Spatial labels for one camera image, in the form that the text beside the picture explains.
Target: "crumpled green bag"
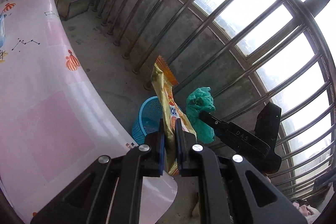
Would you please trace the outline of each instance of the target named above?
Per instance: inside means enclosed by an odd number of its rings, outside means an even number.
[[[201,111],[210,113],[216,109],[209,91],[210,88],[198,88],[185,101],[185,113],[197,133],[197,139],[203,143],[211,143],[215,140],[213,128],[198,118]]]

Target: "gray floor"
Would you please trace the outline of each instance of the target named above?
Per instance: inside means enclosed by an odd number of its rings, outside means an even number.
[[[95,16],[96,13],[88,11],[63,21],[63,27],[93,86],[130,133],[141,104],[155,93],[143,88],[146,79],[132,72],[131,62],[121,56],[125,49],[113,45],[106,27]],[[197,218],[191,218],[197,202],[197,179],[174,179],[178,184],[176,199],[157,223],[198,223]]]

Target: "silver screw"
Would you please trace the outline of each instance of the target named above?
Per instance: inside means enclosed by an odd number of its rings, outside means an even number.
[[[241,155],[233,155],[232,156],[232,159],[235,161],[235,162],[242,162],[243,161],[243,157]]]
[[[139,146],[139,150],[142,151],[142,152],[146,152],[150,149],[149,145],[148,144],[142,144]]]
[[[203,150],[203,146],[200,145],[200,144],[194,144],[193,145],[193,150],[197,151],[197,152],[202,151]]]
[[[108,156],[101,156],[99,157],[98,161],[101,164],[106,164],[110,161],[110,158]]]

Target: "yellow snack package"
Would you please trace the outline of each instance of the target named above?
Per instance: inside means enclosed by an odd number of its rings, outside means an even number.
[[[178,169],[175,158],[175,121],[181,118],[184,131],[192,133],[195,136],[196,132],[191,126],[187,116],[175,104],[172,88],[174,85],[177,85],[178,82],[161,56],[155,61],[151,81],[162,105],[168,173],[170,175],[176,175],[178,174]]]

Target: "blue plastic basket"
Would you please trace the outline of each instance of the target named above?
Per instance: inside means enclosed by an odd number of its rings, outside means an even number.
[[[162,118],[162,106],[157,96],[150,97],[142,104],[139,115],[132,127],[132,137],[140,145],[145,136],[158,130]]]

